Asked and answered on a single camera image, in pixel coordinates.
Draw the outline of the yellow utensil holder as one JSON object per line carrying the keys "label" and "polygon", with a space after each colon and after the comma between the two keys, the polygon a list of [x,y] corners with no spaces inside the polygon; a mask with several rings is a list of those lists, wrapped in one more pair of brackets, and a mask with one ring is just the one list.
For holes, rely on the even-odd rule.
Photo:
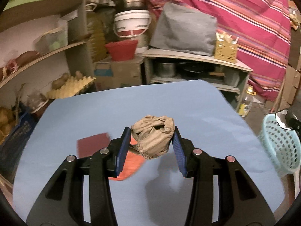
{"label": "yellow utensil holder", "polygon": [[229,63],[237,62],[239,37],[233,38],[232,35],[222,32],[216,32],[216,45],[214,58]]}

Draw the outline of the red plastic bowl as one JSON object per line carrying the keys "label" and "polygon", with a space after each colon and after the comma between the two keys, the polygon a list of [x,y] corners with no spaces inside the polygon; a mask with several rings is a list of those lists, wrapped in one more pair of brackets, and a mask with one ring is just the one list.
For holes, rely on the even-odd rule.
{"label": "red plastic bowl", "polygon": [[135,56],[138,40],[110,42],[105,45],[113,61],[131,60]]}

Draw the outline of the cardboard box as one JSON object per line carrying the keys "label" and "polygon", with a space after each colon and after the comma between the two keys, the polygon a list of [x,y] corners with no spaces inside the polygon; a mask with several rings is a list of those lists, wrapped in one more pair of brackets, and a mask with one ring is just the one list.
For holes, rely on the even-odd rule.
{"label": "cardboard box", "polygon": [[144,58],[136,56],[132,60],[113,61],[107,57],[95,63],[95,85],[98,91],[143,84],[142,68]]}

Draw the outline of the white plastic bucket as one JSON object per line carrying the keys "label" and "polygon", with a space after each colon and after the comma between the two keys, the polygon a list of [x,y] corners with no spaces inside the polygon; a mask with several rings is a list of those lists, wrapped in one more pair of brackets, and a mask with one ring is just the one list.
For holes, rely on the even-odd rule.
{"label": "white plastic bucket", "polygon": [[135,53],[142,54],[148,50],[150,24],[148,10],[128,10],[115,14],[113,31],[120,40],[138,40]]}

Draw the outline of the grey low shelf unit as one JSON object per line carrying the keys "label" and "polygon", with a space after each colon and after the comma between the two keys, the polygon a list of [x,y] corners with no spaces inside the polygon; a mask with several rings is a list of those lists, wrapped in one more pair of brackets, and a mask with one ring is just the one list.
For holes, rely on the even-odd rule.
{"label": "grey low shelf unit", "polygon": [[145,51],[145,77],[147,84],[174,83],[203,80],[222,92],[225,99],[239,110],[252,69],[241,61],[230,63],[201,56],[151,48]]}

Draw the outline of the blue table cloth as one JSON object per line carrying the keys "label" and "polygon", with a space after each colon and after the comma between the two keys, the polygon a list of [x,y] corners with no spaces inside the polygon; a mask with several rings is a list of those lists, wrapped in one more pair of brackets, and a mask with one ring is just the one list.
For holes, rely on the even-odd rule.
{"label": "blue table cloth", "polygon": [[210,156],[235,157],[275,211],[282,182],[257,136],[223,95],[202,80],[106,90],[58,99],[45,110],[22,153],[13,186],[21,219],[69,155],[90,150],[89,137],[115,139],[125,127],[131,159],[110,181],[120,225],[183,225],[192,180],[180,172],[171,137],[180,132]]}

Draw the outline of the pink striped curtain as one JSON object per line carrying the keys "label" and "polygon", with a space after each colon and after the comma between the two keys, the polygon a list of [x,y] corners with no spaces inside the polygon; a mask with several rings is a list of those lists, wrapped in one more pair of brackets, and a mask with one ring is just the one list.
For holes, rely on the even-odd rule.
{"label": "pink striped curtain", "polygon": [[252,69],[249,83],[266,100],[279,94],[288,65],[288,0],[148,0],[155,15],[167,2],[189,6],[217,19],[217,29],[238,39],[237,58]]}

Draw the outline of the dark blue plastic crate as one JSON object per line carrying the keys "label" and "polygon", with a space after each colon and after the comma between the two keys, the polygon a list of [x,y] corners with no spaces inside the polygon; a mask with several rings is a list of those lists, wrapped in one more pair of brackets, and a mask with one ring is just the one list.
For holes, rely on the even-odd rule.
{"label": "dark blue plastic crate", "polygon": [[1,145],[1,175],[14,183],[21,154],[38,122],[35,115],[25,112],[20,116],[19,124]]}

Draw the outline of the oil bottle yellow label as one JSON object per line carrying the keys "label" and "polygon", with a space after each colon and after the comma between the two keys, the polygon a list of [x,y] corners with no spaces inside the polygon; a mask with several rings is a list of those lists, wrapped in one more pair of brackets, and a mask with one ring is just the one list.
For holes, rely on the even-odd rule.
{"label": "oil bottle yellow label", "polygon": [[242,99],[241,105],[239,107],[238,114],[241,117],[246,117],[248,115],[248,113],[250,112],[252,103],[254,100],[254,96],[256,94],[257,93],[253,90],[253,87],[251,85],[249,85],[243,94],[243,99]]}

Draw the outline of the large yellow oil jug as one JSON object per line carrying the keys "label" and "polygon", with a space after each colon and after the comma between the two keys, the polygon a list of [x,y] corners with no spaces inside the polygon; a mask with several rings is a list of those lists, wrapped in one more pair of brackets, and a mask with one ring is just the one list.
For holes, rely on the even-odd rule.
{"label": "large yellow oil jug", "polygon": [[88,44],[92,62],[98,62],[107,56],[103,24],[94,11],[96,7],[96,3],[86,4],[87,31],[91,34]]}

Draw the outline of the brown paper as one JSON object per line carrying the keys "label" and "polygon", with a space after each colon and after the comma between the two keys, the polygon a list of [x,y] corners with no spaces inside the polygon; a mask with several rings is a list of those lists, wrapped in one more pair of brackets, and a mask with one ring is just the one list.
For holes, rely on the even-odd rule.
{"label": "brown paper", "polygon": [[147,115],[131,126],[132,136],[137,142],[134,149],[148,160],[158,158],[169,151],[174,131],[171,117]]}

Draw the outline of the light blue plastic basket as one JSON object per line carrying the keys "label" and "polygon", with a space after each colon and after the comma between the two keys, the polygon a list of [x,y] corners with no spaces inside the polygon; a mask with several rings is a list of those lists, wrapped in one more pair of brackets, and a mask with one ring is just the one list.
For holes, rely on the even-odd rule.
{"label": "light blue plastic basket", "polygon": [[280,177],[300,168],[299,137],[296,131],[281,128],[275,114],[265,115],[258,138]]}

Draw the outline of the wooden wall shelf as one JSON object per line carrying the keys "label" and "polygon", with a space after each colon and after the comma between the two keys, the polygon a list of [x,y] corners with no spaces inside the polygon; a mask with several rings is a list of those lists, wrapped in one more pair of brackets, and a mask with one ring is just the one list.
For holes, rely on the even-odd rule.
{"label": "wooden wall shelf", "polygon": [[[22,4],[1,13],[1,99],[19,89],[46,93],[62,75],[93,76],[88,48],[86,0],[46,0]],[[48,54],[35,50],[34,40],[57,27],[66,27],[68,45]]]}

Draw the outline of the orange snack wrapper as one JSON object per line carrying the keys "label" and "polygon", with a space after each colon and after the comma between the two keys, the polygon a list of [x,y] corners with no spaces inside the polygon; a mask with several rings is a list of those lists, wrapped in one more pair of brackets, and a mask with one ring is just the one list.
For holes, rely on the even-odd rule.
{"label": "orange snack wrapper", "polygon": [[145,161],[146,159],[139,153],[128,151],[122,172],[118,177],[109,177],[109,179],[114,181],[126,180],[129,177],[133,176],[141,168]]}

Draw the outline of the clear plastic container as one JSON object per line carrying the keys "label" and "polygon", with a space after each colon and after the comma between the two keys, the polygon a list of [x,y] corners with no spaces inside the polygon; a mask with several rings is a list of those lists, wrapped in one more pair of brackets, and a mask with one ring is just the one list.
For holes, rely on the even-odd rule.
{"label": "clear plastic container", "polygon": [[34,40],[34,47],[40,55],[48,54],[54,50],[68,45],[68,32],[66,27],[57,27],[45,32]]}

